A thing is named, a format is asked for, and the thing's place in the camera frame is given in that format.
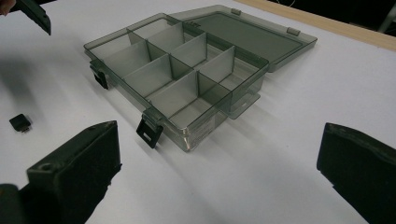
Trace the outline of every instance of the black latch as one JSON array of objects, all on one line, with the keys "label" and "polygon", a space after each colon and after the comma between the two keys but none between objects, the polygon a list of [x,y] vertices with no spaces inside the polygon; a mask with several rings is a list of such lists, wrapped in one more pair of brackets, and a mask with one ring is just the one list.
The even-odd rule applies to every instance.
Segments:
[{"label": "black latch", "polygon": [[106,76],[105,73],[98,71],[95,67],[92,65],[90,66],[91,70],[93,71],[93,75],[95,76],[95,80],[106,90],[108,90],[108,85],[106,81]]},{"label": "black latch", "polygon": [[144,119],[141,119],[136,132],[151,148],[155,148],[163,132],[163,126],[155,126],[155,128],[152,129]]}]

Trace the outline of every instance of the transparent lid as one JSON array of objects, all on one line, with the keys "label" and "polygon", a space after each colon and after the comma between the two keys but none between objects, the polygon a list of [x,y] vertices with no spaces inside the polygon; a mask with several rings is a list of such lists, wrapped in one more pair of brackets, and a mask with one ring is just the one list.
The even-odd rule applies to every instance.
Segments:
[{"label": "transparent lid", "polygon": [[198,8],[171,16],[263,57],[270,62],[270,72],[312,48],[317,41],[296,29],[224,6]]}]

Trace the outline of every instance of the white tabletop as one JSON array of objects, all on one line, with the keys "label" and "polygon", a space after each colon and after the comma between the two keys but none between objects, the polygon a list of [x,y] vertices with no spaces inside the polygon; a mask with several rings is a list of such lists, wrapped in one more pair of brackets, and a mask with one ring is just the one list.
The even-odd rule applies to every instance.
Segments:
[{"label": "white tabletop", "polygon": [[[93,78],[83,45],[154,14],[211,5],[316,36],[315,47],[267,74],[262,96],[192,153],[163,135],[156,150],[135,132],[141,113]],[[48,36],[21,12],[0,18],[0,183],[83,129],[119,124],[121,171],[88,223],[365,223],[316,168],[324,124],[396,147],[396,52],[228,0],[68,0],[43,5]],[[33,122],[17,133],[8,120]]]}]

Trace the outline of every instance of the compartment box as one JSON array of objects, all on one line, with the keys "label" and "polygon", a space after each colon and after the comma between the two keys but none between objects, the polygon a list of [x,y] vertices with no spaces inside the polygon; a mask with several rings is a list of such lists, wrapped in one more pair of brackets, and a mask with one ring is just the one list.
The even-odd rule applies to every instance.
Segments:
[{"label": "compartment box", "polygon": [[[222,6],[175,16],[158,14],[84,46],[96,80],[106,89],[111,83],[143,112],[136,131],[151,147],[164,132],[184,151],[196,148],[260,98],[270,68],[316,42]],[[275,29],[264,29],[268,24]],[[258,38],[264,47],[249,41]],[[276,52],[262,52],[265,46]]]}]

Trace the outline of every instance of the transparent storage box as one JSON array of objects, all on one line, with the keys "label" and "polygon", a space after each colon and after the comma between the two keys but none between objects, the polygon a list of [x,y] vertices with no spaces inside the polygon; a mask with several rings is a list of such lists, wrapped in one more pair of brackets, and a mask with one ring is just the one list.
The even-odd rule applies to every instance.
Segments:
[{"label": "transparent storage box", "polygon": [[190,151],[260,98],[264,74],[316,39],[223,6],[158,14],[86,44],[91,69],[143,112],[137,133]]}]

